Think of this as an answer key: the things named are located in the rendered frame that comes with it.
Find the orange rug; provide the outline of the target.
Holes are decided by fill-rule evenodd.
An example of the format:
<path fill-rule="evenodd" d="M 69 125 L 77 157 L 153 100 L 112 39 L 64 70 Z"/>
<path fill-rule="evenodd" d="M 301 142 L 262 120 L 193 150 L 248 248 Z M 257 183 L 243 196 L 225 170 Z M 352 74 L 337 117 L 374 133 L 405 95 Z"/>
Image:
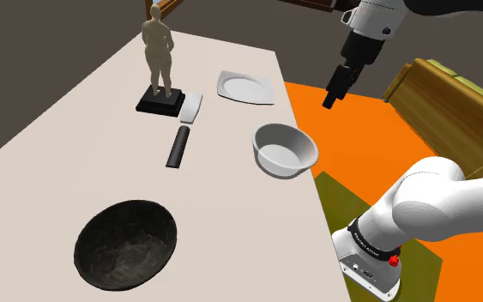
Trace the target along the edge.
<path fill-rule="evenodd" d="M 319 149 L 313 177 L 326 172 L 370 206 L 413 163 L 433 154 L 379 99 L 349 94 L 327 110 L 323 89 L 292 82 L 286 89 L 298 126 Z M 435 302 L 483 302 L 483 233 L 419 242 L 443 260 Z"/>

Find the wooden sofa with yellow cushions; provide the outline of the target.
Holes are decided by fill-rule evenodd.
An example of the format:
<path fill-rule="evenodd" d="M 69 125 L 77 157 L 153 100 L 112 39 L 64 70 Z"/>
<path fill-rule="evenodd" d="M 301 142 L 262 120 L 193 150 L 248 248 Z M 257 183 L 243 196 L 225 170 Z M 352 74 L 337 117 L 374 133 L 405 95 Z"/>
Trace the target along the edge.
<path fill-rule="evenodd" d="M 483 95 L 417 58 L 403 66 L 383 99 L 436 155 L 453 160 L 467 179 L 483 178 Z"/>

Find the white square plate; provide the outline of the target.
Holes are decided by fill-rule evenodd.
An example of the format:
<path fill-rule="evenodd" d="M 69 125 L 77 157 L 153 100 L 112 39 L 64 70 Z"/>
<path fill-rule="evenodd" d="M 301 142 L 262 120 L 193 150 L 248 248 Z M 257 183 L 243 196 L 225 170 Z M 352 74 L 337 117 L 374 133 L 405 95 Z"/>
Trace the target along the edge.
<path fill-rule="evenodd" d="M 217 80 L 221 97 L 252 105 L 272 106 L 275 94 L 269 79 L 222 70 Z"/>

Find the white bowl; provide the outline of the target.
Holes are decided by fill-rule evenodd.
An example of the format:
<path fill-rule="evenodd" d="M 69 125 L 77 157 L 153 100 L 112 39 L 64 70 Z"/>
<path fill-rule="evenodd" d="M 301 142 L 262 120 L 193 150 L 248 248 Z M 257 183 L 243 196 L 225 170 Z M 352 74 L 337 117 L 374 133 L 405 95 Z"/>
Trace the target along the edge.
<path fill-rule="evenodd" d="M 255 162 L 274 178 L 295 178 L 318 161 L 316 143 L 304 131 L 287 124 L 258 127 L 251 138 Z"/>

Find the olive green robot stand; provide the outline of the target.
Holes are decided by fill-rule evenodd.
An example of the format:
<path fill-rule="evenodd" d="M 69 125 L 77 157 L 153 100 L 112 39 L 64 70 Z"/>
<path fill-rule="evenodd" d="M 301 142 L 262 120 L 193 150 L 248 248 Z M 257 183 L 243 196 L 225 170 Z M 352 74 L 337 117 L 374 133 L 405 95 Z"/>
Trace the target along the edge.
<path fill-rule="evenodd" d="M 370 207 L 326 172 L 315 177 L 315 184 L 332 233 L 346 227 Z M 400 262 L 401 284 L 390 302 L 435 302 L 442 258 L 411 239 L 402 246 Z"/>

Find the wooden framed window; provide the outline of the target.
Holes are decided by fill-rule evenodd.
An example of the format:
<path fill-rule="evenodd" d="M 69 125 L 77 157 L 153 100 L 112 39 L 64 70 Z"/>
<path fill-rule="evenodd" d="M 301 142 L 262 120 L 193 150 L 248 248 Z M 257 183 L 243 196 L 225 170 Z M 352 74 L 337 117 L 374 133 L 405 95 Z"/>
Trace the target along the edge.
<path fill-rule="evenodd" d="M 172 13 L 184 0 L 144 0 L 147 19 L 151 19 L 150 8 L 153 5 L 160 7 L 161 17 L 165 18 Z"/>

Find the beige human figure black base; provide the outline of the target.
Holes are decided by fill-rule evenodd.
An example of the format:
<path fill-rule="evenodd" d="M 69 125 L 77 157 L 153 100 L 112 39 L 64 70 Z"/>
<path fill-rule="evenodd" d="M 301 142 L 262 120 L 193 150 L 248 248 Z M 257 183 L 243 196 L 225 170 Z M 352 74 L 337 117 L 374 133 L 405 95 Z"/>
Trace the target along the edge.
<path fill-rule="evenodd" d="M 150 86 L 136 105 L 136 110 L 177 117 L 184 103 L 184 94 L 172 87 L 172 33 L 161 21 L 158 4 L 152 4 L 149 12 L 151 19 L 142 24 L 142 40 L 150 69 Z"/>

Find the black rounded bar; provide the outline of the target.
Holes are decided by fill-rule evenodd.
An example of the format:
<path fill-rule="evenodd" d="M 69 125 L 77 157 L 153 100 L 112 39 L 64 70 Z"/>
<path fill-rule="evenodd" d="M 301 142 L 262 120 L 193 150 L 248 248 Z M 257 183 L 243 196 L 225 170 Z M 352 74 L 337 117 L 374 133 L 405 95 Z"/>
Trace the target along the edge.
<path fill-rule="evenodd" d="M 178 128 L 178 132 L 175 136 L 169 157 L 166 162 L 166 167 L 179 168 L 184 156 L 184 150 L 186 143 L 190 135 L 190 128 L 182 125 Z"/>

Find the pale beige table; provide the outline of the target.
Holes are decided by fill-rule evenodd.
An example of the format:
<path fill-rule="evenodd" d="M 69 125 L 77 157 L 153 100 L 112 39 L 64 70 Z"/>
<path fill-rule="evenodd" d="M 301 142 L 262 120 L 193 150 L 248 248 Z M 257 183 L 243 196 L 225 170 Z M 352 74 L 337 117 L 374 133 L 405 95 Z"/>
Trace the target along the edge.
<path fill-rule="evenodd" d="M 181 165 L 176 118 L 141 113 L 149 84 L 135 37 L 0 148 L 0 302 L 349 302 L 312 175 L 272 178 L 254 159 L 262 124 L 295 125 L 272 51 L 174 33 L 172 84 L 203 95 Z M 222 70 L 269 79 L 272 106 L 217 94 Z M 101 210 L 167 208 L 178 242 L 150 281 L 87 284 L 73 261 Z"/>

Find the black bowl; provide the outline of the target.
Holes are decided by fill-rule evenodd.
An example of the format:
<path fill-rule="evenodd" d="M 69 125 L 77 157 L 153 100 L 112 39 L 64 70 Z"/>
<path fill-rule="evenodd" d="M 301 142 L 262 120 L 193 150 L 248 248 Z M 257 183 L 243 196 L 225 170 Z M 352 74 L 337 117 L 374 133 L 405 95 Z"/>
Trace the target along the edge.
<path fill-rule="evenodd" d="M 177 239 L 176 222 L 162 205 L 146 200 L 119 202 L 83 227 L 75 242 L 74 265 L 93 287 L 127 291 L 166 266 Z"/>

